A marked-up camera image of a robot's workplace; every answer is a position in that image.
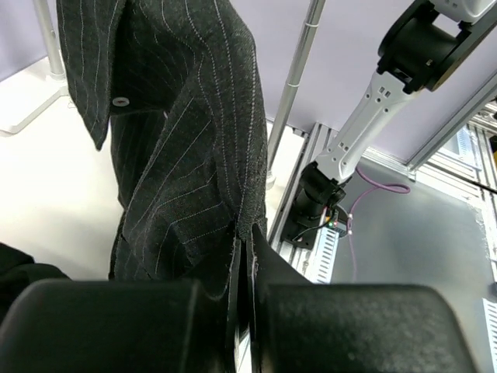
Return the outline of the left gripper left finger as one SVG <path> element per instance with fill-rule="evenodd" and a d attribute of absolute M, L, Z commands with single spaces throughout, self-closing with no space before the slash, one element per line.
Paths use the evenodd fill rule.
<path fill-rule="evenodd" d="M 1 322 L 3 372 L 233 372 L 240 243 L 173 281 L 49 279 Z"/>

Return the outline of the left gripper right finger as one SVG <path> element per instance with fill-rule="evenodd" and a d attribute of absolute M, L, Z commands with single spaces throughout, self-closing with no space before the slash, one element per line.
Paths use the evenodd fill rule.
<path fill-rule="evenodd" d="M 254 227 L 248 241 L 255 372 L 474 372 L 453 310 L 432 288 L 313 284 Z"/>

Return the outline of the black shirt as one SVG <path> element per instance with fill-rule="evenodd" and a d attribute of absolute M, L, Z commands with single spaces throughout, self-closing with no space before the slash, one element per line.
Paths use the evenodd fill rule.
<path fill-rule="evenodd" d="M 1 244 L 1 322 L 12 303 L 31 284 L 49 279 L 70 280 L 58 267 L 37 263 L 21 250 Z"/>

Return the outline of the dark striped shirt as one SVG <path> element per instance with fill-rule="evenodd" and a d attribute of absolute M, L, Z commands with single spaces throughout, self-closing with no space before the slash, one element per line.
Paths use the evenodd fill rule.
<path fill-rule="evenodd" d="M 171 280 L 266 227 L 255 41 L 229 1 L 59 1 L 68 92 L 110 142 L 115 281 Z"/>

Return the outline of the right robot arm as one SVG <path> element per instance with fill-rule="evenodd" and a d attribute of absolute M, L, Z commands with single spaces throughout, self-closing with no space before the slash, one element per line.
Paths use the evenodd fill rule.
<path fill-rule="evenodd" d="M 318 229 L 346 195 L 361 156 L 422 90 L 437 90 L 496 26 L 494 1 L 414 1 L 393 23 L 366 92 L 338 134 L 302 171 L 284 225 L 291 239 Z"/>

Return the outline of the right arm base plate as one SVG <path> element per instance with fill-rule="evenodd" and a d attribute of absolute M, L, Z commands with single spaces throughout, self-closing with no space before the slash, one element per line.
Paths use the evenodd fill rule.
<path fill-rule="evenodd" d="M 305 217 L 290 213 L 283 227 L 280 239 L 294 247 L 313 250 L 321 233 L 335 234 L 339 239 L 348 233 L 348 213 L 341 206 L 325 207 L 319 216 Z"/>

